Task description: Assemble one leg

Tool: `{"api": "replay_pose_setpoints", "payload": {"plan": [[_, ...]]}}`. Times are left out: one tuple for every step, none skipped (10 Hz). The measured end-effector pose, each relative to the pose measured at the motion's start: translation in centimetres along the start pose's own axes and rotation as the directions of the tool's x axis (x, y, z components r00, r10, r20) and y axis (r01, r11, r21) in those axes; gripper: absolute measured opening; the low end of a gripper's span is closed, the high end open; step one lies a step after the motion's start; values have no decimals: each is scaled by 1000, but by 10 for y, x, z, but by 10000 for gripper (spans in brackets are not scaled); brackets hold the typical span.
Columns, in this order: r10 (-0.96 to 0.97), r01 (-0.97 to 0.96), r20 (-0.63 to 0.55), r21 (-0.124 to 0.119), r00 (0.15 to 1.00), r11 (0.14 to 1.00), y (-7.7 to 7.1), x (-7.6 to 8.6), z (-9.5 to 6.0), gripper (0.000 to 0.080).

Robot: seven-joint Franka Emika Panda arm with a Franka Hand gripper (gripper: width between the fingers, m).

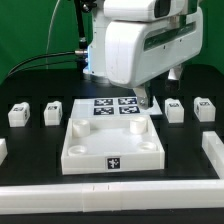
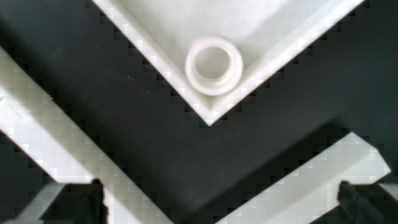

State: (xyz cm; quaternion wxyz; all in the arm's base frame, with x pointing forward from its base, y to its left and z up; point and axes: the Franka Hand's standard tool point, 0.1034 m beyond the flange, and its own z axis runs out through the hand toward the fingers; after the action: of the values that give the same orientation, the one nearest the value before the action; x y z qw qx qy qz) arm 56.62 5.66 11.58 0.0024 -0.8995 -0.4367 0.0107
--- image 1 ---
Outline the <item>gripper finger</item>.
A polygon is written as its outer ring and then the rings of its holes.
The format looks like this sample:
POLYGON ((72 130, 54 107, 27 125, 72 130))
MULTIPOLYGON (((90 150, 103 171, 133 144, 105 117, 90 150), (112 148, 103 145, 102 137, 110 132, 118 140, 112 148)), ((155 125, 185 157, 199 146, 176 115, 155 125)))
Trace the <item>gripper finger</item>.
POLYGON ((182 65, 174 66, 169 70, 168 78, 165 83, 165 87, 168 91, 174 92, 179 89, 182 72, 182 65))
POLYGON ((141 109, 147 110, 150 107, 150 91, 147 83, 134 88, 137 97, 137 104, 141 109))

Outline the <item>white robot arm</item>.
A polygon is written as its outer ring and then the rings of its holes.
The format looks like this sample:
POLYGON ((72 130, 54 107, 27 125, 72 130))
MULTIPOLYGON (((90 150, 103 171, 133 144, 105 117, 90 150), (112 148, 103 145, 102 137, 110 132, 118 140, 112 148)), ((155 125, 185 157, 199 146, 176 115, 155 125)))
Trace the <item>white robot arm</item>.
POLYGON ((184 62, 202 48, 200 1, 81 0, 93 26, 84 76, 131 89, 150 108, 150 81, 167 73, 168 87, 178 88, 184 62))

